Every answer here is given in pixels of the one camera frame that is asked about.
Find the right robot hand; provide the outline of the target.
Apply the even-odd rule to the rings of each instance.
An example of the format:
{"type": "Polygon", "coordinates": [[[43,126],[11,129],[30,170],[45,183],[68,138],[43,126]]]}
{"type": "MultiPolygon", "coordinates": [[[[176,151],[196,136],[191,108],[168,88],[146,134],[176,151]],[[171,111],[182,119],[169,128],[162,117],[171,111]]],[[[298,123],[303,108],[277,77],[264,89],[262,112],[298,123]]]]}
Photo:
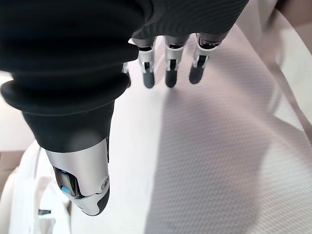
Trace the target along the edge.
{"type": "Polygon", "coordinates": [[[3,0],[1,94],[47,152],[58,186],[87,215],[109,199],[109,135],[123,65],[156,36],[202,47],[226,37],[245,0],[3,0]]]}

